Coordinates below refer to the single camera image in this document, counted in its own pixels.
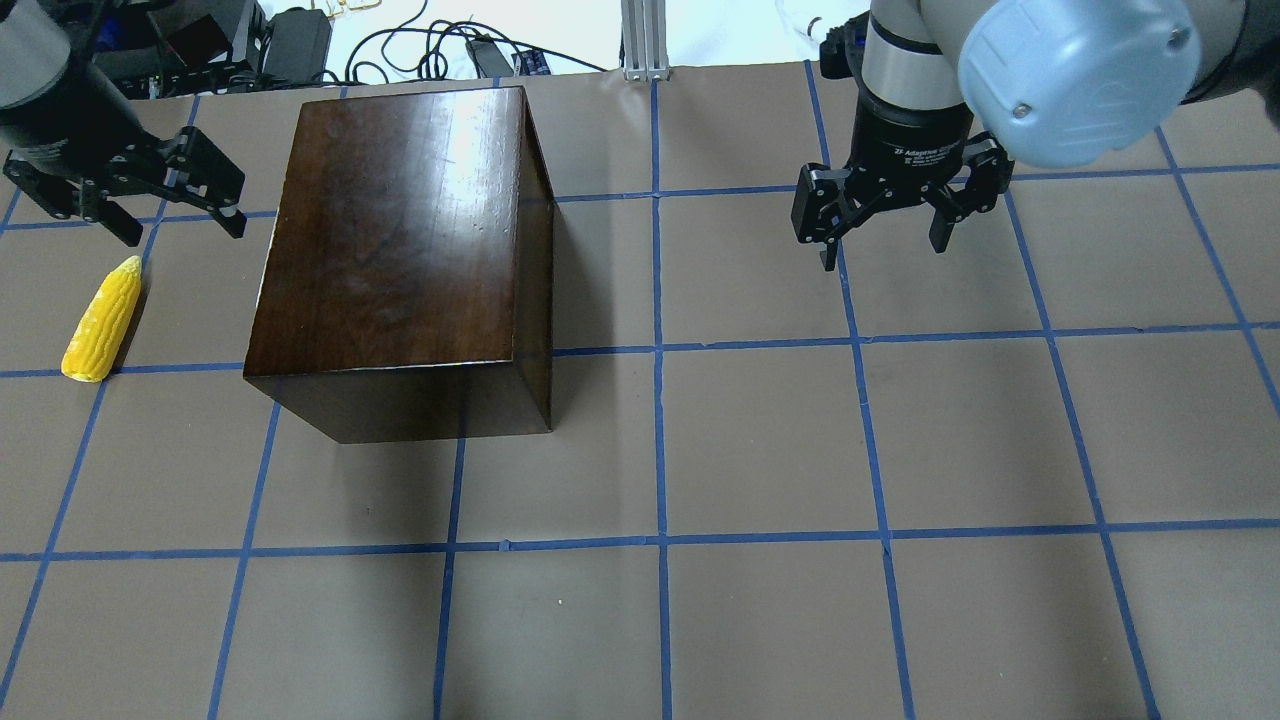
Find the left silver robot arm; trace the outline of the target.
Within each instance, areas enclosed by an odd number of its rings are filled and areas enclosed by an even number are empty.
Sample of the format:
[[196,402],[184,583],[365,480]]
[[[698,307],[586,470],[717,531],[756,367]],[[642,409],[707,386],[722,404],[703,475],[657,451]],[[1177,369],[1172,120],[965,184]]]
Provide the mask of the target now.
[[95,64],[95,44],[118,1],[97,1],[88,28],[68,35],[37,1],[3,4],[3,174],[50,217],[79,218],[129,247],[142,227],[119,199],[151,195],[206,211],[243,236],[244,173],[201,129],[160,138]]

